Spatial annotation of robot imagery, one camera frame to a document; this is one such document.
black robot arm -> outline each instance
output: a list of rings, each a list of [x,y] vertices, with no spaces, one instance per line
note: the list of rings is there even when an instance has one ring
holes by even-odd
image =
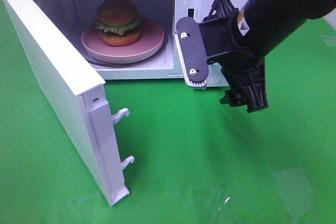
[[[248,112],[266,108],[264,57],[306,19],[335,7],[336,0],[248,0],[239,11],[230,0],[214,0],[203,22],[185,17],[176,25],[187,78],[204,81],[207,65],[218,62],[231,88],[221,103],[247,105]]]

open microwave door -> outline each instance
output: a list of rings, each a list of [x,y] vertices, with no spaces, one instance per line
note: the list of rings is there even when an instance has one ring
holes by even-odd
[[[129,193],[105,81],[33,0],[4,0],[38,83],[110,205]]]

white microwave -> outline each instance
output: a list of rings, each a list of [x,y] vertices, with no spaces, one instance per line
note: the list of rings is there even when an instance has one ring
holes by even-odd
[[[104,80],[183,78],[175,25],[185,16],[201,22],[214,0],[131,0],[142,17],[154,20],[164,41],[141,62],[116,66],[95,61],[81,34],[94,23],[104,0],[4,0],[41,89],[110,205],[129,194],[113,125],[127,109],[111,115]],[[231,0],[242,8],[247,0]],[[219,65],[209,66],[207,87],[227,85]]]

plate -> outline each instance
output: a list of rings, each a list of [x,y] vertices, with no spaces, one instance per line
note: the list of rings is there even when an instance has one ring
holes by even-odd
[[[99,37],[95,24],[84,30],[81,42],[86,53],[98,60],[126,64],[144,60],[155,54],[163,43],[163,28],[152,19],[142,18],[139,39],[128,46],[111,47]]]

screw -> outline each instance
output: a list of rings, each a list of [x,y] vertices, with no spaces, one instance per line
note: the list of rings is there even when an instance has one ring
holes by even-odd
[[[186,39],[188,37],[188,34],[183,32],[181,33],[181,39]]]
[[[197,73],[197,70],[192,68],[190,71],[189,71],[189,74],[194,76],[195,74]]]

